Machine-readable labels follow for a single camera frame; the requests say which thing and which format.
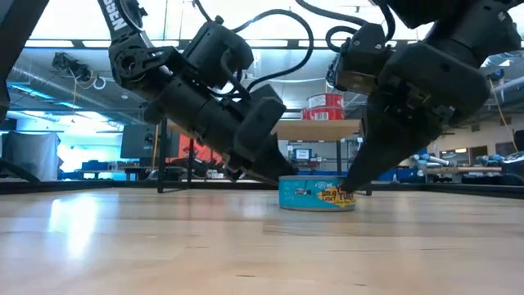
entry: red object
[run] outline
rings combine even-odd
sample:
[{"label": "red object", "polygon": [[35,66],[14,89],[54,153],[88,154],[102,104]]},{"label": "red object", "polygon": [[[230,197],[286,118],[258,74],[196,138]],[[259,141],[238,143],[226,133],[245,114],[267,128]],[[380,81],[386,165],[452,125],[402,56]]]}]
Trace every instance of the red object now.
[{"label": "red object", "polygon": [[321,93],[307,99],[302,120],[344,120],[344,96]]},{"label": "red object", "polygon": [[[178,146],[178,158],[184,158],[189,153],[189,141],[191,139],[181,135],[180,134],[180,143]],[[195,148],[195,156],[198,157],[198,159],[203,161],[210,161],[211,159],[215,159],[218,163],[222,161],[222,157],[217,153],[213,152],[210,148],[207,146],[201,146],[200,144],[195,141],[194,144]],[[172,160],[177,158],[169,158],[167,162],[171,162]]]}]

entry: computer screen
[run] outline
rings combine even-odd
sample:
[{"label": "computer screen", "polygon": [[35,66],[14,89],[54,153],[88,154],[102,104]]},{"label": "computer screen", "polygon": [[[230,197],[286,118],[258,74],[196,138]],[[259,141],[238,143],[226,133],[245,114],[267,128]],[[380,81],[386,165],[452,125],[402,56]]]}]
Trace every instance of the computer screen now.
[{"label": "computer screen", "polygon": [[309,160],[311,158],[311,150],[308,148],[297,148],[295,150],[295,159]]}]

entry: cable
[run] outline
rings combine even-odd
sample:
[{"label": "cable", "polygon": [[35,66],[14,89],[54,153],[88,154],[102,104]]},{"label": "cable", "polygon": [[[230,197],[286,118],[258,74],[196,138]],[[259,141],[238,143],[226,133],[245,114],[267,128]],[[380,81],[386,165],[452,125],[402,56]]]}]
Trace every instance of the cable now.
[{"label": "cable", "polygon": [[384,15],[384,19],[386,20],[387,24],[387,35],[386,35],[386,41],[390,41],[393,38],[393,35],[395,34],[396,30],[396,24],[395,24],[395,18],[393,17],[393,14],[391,13],[390,8],[387,6],[387,0],[373,0],[375,4],[377,4],[380,7],[380,10],[382,11],[382,14]]},{"label": "cable", "polygon": [[356,25],[365,25],[367,24],[368,22],[366,20],[363,20],[359,17],[356,17],[356,16],[348,16],[348,15],[345,15],[345,14],[341,14],[341,13],[337,13],[337,12],[333,12],[333,11],[327,11],[327,10],[324,10],[322,8],[318,8],[318,7],[315,7],[311,4],[308,4],[306,1],[304,0],[296,0],[296,3],[298,3],[298,5],[302,6],[305,10],[309,11],[309,12],[312,12],[316,15],[319,15],[319,16],[324,16],[324,17],[327,17],[327,18],[331,18],[333,20],[343,20],[343,21],[348,21],[350,23],[353,23],[353,24],[356,24]]},{"label": "cable", "polygon": [[73,71],[71,68],[69,68],[69,72],[73,75],[73,80],[75,81],[75,86],[73,89],[73,106],[71,107],[73,109],[73,116],[76,115],[76,86],[79,84],[79,81],[76,79],[75,74],[73,74]]},{"label": "cable", "polygon": [[205,17],[207,21],[213,21],[211,20],[210,15],[207,14],[206,10],[202,6],[202,3],[200,3],[200,0],[193,0],[193,4],[195,4],[198,7],[198,10]]},{"label": "cable", "polygon": [[[57,74],[54,74],[52,75],[50,78],[46,79],[45,81],[43,81],[39,87],[42,87],[44,86],[45,84],[47,84],[49,81],[51,81],[53,78],[55,78],[57,76]],[[24,95],[22,95],[21,98],[18,98],[16,99],[14,102],[11,102],[11,104],[16,104],[17,102],[21,101],[22,99],[24,98],[27,98],[29,95],[33,94],[34,92],[36,92],[37,90],[33,89],[27,93],[25,93]]]},{"label": "cable", "polygon": [[226,73],[226,76],[228,77],[229,82],[233,85],[233,91],[237,90],[239,94],[241,95],[241,98],[250,99],[251,95],[249,94],[249,91],[240,84],[240,81],[237,79],[237,77],[234,76],[234,74],[231,72],[231,70],[228,67],[228,61],[229,58],[231,58],[231,52],[227,50],[224,52],[222,57],[220,58],[220,68]]},{"label": "cable", "polygon": [[264,77],[258,78],[255,81],[251,82],[249,84],[249,86],[247,86],[247,91],[248,92],[251,91],[253,89],[253,87],[255,87],[258,83],[264,82],[264,81],[269,80],[269,79],[274,79],[274,78],[277,78],[277,77],[280,77],[280,76],[284,76],[284,75],[287,75],[287,74],[290,74],[290,73],[292,73],[294,71],[299,70],[302,66],[304,66],[309,61],[309,59],[311,58],[311,55],[313,54],[313,48],[314,48],[313,30],[311,29],[311,27],[309,26],[307,21],[305,21],[301,16],[299,16],[296,13],[291,12],[291,11],[287,11],[287,10],[283,10],[283,9],[272,9],[272,10],[269,10],[269,11],[266,11],[266,12],[262,12],[258,16],[255,16],[252,20],[247,21],[245,24],[243,24],[243,25],[241,25],[241,26],[239,26],[239,27],[237,27],[235,29],[232,29],[232,32],[238,33],[240,31],[242,31],[243,29],[247,28],[252,23],[255,23],[256,21],[261,20],[261,19],[265,18],[266,16],[273,16],[273,15],[289,16],[292,19],[298,21],[302,26],[304,26],[304,29],[306,30],[306,32],[308,34],[308,40],[309,40],[308,50],[307,50],[307,52],[305,54],[304,59],[301,62],[299,62],[296,66],[293,66],[291,69],[282,70],[282,71],[279,71],[279,72],[271,74],[271,75],[266,75]]},{"label": "cable", "polygon": [[[494,89],[493,81],[491,79],[489,79],[489,81],[490,81],[491,90],[493,91]],[[513,134],[513,131],[509,128],[508,123],[506,123],[506,118],[504,117],[502,108],[500,107],[499,96],[497,95],[496,92],[493,92],[493,96],[495,97],[495,101],[497,102],[497,107],[499,108],[500,118],[502,119],[502,122],[504,123],[504,126],[506,126],[506,129],[508,130],[508,132],[511,134],[511,141],[513,143],[513,147],[515,148],[515,152],[518,152],[517,143],[515,143],[515,134]]]},{"label": "cable", "polygon": [[331,29],[329,29],[329,31],[326,33],[326,43],[329,47],[329,49],[333,50],[334,52],[340,52],[341,51],[341,48],[338,47],[337,45],[333,44],[331,38],[334,34],[336,33],[340,33],[340,32],[343,32],[343,33],[348,33],[348,34],[355,34],[357,32],[357,29],[355,28],[350,28],[348,26],[345,26],[345,25],[338,25],[338,26],[335,26],[335,27],[332,27]]},{"label": "cable", "polygon": [[[242,82],[242,70],[241,69],[237,70],[237,80],[238,82]],[[208,88],[208,90],[210,91],[210,93],[213,96],[217,98],[233,98],[233,96],[235,95],[235,92],[237,91],[235,87],[233,87],[233,89],[231,89],[228,93],[217,93],[213,89],[210,89],[210,88]]]},{"label": "cable", "polygon": [[[80,82],[79,82],[79,77],[75,76],[75,73],[73,72],[73,70],[71,70],[71,68],[67,68],[67,70],[69,70],[69,72],[71,73],[71,75],[73,76],[73,79],[76,81],[77,85],[83,89],[83,90],[88,90],[90,89],[96,82],[97,82],[97,79],[95,78],[93,80],[93,82],[91,83],[91,85],[89,85],[88,87],[84,87]],[[93,77],[95,75],[95,72],[94,71],[90,71],[91,72],[91,77]]]}]

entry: shelf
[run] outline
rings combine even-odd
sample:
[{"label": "shelf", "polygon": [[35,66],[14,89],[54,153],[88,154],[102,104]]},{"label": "shelf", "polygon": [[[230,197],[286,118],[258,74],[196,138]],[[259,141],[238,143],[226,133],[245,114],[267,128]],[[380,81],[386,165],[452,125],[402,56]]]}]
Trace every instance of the shelf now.
[{"label": "shelf", "polygon": [[283,140],[337,141],[359,132],[360,120],[281,120],[274,131]]}]

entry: red container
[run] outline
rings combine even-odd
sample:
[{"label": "red container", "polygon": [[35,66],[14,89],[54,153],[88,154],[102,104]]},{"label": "red container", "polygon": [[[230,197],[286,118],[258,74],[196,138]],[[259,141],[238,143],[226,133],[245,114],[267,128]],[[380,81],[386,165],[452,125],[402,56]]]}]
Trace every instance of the red container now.
[{"label": "red container", "polygon": [[344,96],[337,93],[322,93],[306,100],[302,120],[344,120]]}]

